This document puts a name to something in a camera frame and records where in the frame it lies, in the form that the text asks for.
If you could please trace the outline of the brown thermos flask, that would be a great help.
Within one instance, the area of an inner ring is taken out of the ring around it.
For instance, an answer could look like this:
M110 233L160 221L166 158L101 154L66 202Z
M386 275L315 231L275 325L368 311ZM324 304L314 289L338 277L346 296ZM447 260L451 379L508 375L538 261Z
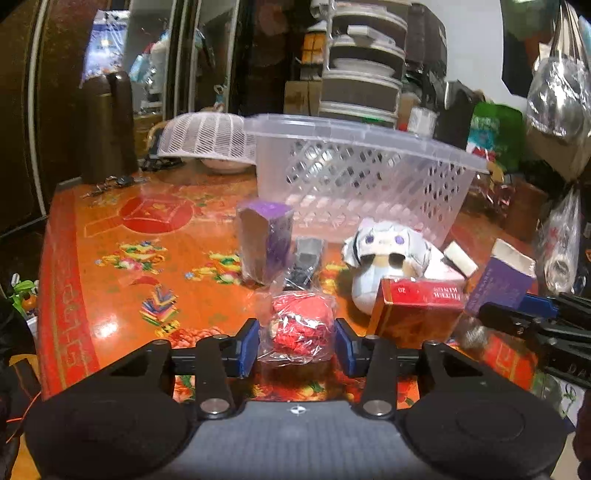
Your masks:
M80 167L85 184L138 170L131 82L124 71L86 80L80 89Z

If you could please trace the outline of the tiered dish rack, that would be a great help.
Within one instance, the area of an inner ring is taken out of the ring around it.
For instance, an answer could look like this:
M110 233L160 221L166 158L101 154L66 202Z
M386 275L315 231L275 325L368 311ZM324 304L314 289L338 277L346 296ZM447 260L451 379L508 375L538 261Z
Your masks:
M321 117L394 128L406 71L409 1L331 1Z

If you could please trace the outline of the dark wooden wardrobe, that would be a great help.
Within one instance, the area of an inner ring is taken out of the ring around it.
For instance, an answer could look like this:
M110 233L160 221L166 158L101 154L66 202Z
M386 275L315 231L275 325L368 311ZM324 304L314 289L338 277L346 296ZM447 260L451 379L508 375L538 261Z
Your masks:
M57 185L81 178L83 59L96 13L117 5L2 2L2 232L47 215Z

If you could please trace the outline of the white bowl under cover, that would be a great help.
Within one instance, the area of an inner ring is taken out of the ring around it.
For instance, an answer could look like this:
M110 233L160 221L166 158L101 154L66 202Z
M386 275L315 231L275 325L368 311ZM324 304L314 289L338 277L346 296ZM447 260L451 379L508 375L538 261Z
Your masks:
M221 159L201 159L201 163L208 170L219 175L241 174L252 166L248 163Z

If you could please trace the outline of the white mesh food cover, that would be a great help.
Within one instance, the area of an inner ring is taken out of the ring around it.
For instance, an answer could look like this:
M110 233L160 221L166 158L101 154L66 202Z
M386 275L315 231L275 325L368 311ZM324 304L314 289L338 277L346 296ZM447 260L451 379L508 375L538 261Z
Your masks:
M242 116L193 112L168 121L157 154L166 158L197 158L256 164L256 139L245 131Z

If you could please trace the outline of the green shopping bag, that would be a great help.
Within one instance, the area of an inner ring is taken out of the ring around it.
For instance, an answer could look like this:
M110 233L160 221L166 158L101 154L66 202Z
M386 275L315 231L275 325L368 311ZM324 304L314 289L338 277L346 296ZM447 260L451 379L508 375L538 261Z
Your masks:
M466 151L516 173L525 155L525 124L512 107L480 102L473 111Z

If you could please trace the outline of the clear plastic lattice basket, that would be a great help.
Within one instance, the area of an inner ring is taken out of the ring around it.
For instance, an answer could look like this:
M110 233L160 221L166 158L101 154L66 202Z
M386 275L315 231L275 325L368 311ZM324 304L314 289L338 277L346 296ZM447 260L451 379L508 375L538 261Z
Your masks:
M259 114L257 195L294 210L293 231L341 243L365 219L394 221L441 246L485 159L394 129L321 117Z

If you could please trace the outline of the red item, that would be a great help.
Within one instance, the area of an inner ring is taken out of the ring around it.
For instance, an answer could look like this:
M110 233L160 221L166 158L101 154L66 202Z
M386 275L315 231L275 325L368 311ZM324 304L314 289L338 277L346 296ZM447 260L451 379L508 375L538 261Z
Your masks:
M334 354L335 313L335 299L320 291L271 296L260 312L259 361L277 367L329 361Z

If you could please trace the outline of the white plush toy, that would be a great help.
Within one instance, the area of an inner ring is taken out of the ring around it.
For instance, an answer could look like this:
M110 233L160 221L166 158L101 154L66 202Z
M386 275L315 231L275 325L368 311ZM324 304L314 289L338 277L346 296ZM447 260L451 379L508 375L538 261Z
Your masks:
M365 219L345 240L342 261L353 269L352 299L365 314L373 311L381 280L415 278L465 284L461 273L423 235L397 222Z

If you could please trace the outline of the purple-topped box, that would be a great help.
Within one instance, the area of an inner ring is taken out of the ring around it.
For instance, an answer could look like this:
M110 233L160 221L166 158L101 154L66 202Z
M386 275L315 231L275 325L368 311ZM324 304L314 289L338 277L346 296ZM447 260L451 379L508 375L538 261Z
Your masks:
M259 198L236 208L242 277L269 285L287 269L290 260L294 209L287 204Z

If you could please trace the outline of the small black wrapped item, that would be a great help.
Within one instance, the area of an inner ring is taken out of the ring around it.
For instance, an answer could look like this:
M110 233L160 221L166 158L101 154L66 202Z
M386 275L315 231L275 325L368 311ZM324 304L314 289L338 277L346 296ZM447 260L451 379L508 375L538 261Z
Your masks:
M311 290L317 281L325 253L325 241L314 237L295 239L293 262L284 280L284 291Z

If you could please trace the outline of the hanging clear plastic bag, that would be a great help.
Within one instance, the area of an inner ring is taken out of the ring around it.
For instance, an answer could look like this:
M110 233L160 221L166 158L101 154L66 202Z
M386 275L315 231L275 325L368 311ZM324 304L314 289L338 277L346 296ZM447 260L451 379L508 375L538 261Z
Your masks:
M565 143L590 135L590 64L576 11L561 1L549 48L534 67L526 120Z

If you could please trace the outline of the red cigarette box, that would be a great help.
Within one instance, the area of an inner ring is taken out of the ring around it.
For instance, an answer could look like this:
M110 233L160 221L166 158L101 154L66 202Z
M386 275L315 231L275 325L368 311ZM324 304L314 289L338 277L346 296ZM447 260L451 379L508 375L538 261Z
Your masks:
M419 349L426 341L447 342L464 310L466 295L454 282L383 278L367 335Z

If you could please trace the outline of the white eraser block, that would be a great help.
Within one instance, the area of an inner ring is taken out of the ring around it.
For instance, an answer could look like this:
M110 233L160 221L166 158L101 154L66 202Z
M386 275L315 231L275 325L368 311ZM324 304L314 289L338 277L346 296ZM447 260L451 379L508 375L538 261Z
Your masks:
M443 251L444 257L464 277L472 277L478 270L476 262L455 241L452 241Z

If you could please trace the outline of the purple and white box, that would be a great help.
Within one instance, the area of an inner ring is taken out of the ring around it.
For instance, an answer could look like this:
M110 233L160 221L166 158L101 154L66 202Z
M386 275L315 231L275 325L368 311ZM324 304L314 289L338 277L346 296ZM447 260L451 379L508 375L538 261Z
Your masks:
M536 280L536 262L511 244L497 239L489 261L465 306L477 316L486 303L516 309Z

